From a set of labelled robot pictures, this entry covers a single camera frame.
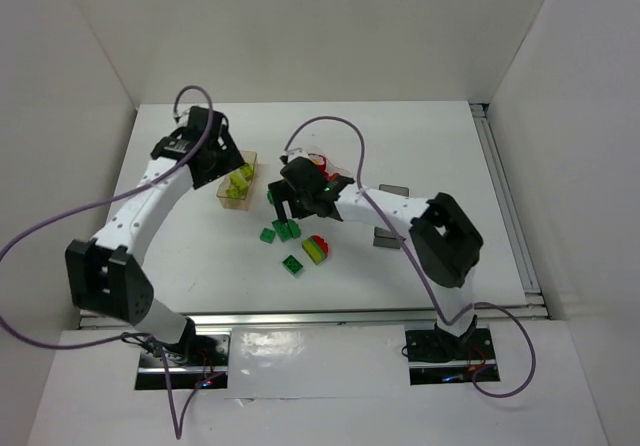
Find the dark green 2x4 lego brick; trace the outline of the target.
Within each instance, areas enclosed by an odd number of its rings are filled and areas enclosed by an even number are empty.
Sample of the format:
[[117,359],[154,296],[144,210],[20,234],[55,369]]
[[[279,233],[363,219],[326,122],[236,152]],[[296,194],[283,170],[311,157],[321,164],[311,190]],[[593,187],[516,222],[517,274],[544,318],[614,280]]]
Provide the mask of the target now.
[[280,220],[275,220],[272,222],[272,226],[276,235],[282,242],[286,242],[292,238],[291,229],[287,221],[282,222]]

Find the lime 2x4 lego brick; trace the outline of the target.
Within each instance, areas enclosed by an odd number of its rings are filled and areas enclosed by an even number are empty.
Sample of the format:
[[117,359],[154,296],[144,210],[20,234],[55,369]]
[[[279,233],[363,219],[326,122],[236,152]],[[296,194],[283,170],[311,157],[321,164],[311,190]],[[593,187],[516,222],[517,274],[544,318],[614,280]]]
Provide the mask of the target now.
[[229,185],[226,196],[230,199],[244,199],[249,191],[249,183],[241,176],[232,174],[229,176]]

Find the lime 2x2 lego brick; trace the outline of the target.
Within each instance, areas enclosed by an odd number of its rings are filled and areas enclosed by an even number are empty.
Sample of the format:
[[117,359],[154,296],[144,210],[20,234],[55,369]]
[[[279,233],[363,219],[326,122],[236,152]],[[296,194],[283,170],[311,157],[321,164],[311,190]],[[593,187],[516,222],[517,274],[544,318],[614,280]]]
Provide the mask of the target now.
[[243,166],[241,166],[239,168],[239,171],[245,180],[252,180],[254,177],[254,169],[248,163],[245,163]]

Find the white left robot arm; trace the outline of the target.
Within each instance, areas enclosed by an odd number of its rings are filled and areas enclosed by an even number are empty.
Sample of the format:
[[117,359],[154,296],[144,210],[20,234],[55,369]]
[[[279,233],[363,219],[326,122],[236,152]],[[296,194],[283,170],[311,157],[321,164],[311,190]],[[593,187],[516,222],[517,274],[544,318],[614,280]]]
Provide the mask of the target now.
[[151,152],[138,186],[88,241],[65,251],[71,299],[79,309],[120,320],[153,336],[179,362],[215,355],[215,340],[200,336],[192,319],[158,300],[142,265],[151,242],[177,202],[239,168],[244,159],[227,117],[193,106]]

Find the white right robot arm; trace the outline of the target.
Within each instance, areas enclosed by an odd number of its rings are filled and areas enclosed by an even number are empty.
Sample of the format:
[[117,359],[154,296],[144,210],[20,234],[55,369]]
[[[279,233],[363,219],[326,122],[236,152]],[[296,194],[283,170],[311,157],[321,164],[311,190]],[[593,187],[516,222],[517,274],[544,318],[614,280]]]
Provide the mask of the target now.
[[415,269],[436,310],[436,329],[463,343],[474,332],[473,276],[484,240],[447,193],[411,198],[362,184],[361,178],[324,176],[307,156],[285,161],[268,185],[277,218],[309,216],[362,223],[390,232]]

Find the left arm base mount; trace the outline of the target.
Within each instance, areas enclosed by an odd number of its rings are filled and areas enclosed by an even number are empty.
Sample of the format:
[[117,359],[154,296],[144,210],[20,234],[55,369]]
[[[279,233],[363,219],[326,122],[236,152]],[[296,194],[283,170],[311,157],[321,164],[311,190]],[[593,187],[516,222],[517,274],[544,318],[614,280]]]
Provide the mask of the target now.
[[[137,391],[166,390],[164,365],[159,348],[150,340],[125,339],[140,347],[134,389]],[[207,340],[188,358],[165,351],[171,387],[190,390],[197,384],[205,390],[228,387],[228,364],[231,335],[229,332],[207,336]]]

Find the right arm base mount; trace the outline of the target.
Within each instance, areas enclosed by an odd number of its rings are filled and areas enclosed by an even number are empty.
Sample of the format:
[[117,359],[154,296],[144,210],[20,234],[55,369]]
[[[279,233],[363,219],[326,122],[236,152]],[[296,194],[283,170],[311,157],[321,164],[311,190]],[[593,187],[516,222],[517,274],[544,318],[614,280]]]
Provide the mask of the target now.
[[476,329],[462,345],[447,342],[435,329],[405,331],[401,355],[412,386],[499,382],[500,373],[488,328]]

